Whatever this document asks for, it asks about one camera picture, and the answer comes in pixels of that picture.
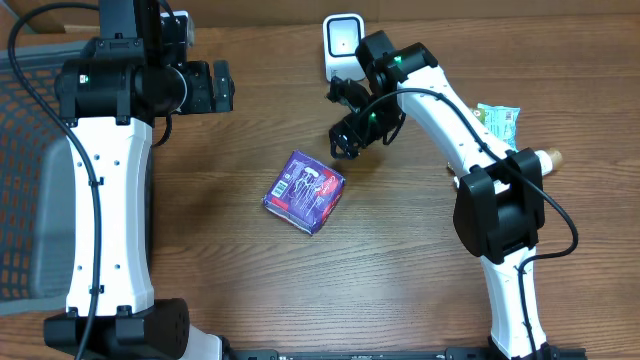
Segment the teal snack packet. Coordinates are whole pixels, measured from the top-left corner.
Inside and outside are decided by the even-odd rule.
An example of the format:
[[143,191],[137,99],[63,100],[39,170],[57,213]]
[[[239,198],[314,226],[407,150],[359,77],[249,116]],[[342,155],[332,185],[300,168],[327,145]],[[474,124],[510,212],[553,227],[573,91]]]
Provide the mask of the teal snack packet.
[[481,112],[481,122],[500,140],[516,149],[517,120],[521,109],[518,107],[477,104]]

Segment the purple pad package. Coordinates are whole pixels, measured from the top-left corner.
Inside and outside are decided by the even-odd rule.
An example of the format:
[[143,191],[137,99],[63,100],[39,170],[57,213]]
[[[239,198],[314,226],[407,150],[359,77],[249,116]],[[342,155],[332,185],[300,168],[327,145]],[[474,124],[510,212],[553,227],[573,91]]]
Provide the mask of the purple pad package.
[[262,203],[269,212],[313,235],[339,202],[345,184],[340,173],[295,150]]

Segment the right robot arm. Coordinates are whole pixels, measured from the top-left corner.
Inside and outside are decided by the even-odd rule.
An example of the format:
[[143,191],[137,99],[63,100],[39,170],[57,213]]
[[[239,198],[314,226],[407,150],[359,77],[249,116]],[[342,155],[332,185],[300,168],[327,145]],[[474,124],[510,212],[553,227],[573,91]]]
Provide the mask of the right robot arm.
[[482,125],[423,44],[397,50],[378,31],[360,40],[355,57],[369,85],[332,79],[328,99],[350,110],[329,131],[332,157],[354,159],[378,140],[390,143],[413,118],[458,178],[454,228],[484,270],[496,357],[541,358],[547,339],[531,263],[545,222],[538,154],[515,150]]

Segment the white tube gold cap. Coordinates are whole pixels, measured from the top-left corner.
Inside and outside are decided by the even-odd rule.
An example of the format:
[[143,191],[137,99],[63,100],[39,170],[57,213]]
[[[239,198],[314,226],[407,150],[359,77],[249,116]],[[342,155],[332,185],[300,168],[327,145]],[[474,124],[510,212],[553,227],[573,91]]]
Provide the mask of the white tube gold cap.
[[535,154],[540,161],[542,176],[558,170],[564,163],[561,152],[555,148],[536,150]]

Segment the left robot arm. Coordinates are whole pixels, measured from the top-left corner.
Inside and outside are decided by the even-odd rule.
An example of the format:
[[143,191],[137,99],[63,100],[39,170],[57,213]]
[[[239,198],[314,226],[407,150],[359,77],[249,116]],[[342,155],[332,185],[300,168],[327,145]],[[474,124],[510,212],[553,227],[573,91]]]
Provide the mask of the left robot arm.
[[191,18],[164,1],[103,1],[88,54],[56,78],[75,176],[74,265],[66,309],[44,323],[47,346],[78,359],[210,359],[228,341],[157,299],[149,267],[150,178],[157,118],[233,108],[227,62],[191,61]]

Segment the green yellow snack packet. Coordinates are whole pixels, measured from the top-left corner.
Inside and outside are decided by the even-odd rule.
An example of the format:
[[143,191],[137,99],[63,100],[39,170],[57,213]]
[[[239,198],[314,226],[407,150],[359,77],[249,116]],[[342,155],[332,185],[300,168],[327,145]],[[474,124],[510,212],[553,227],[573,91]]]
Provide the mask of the green yellow snack packet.
[[481,123],[485,122],[486,113],[484,109],[472,109],[472,113]]

